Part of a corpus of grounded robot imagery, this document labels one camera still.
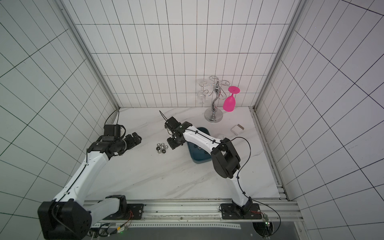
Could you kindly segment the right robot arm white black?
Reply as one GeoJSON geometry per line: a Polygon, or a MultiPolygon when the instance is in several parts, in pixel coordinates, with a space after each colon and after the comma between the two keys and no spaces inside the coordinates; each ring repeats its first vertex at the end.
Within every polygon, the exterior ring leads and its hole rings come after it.
{"type": "Polygon", "coordinates": [[[167,142],[171,149],[192,143],[210,154],[214,170],[224,178],[232,192],[232,202],[221,204],[223,218],[227,220],[260,220],[262,214],[257,204],[241,188],[241,158],[231,140],[214,138],[198,130],[189,122],[180,123],[173,117],[165,122],[165,129],[171,135],[167,142]]]}

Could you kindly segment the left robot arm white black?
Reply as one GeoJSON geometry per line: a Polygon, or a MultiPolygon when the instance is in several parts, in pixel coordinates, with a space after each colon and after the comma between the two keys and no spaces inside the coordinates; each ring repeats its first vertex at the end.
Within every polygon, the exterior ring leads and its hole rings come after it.
{"type": "Polygon", "coordinates": [[[81,240],[97,222],[132,217],[124,195],[111,195],[89,209],[84,207],[86,196],[112,157],[121,156],[142,141],[137,133],[123,137],[101,136],[87,149],[86,158],[70,181],[50,202],[38,208],[42,232],[46,240],[81,240]]]}

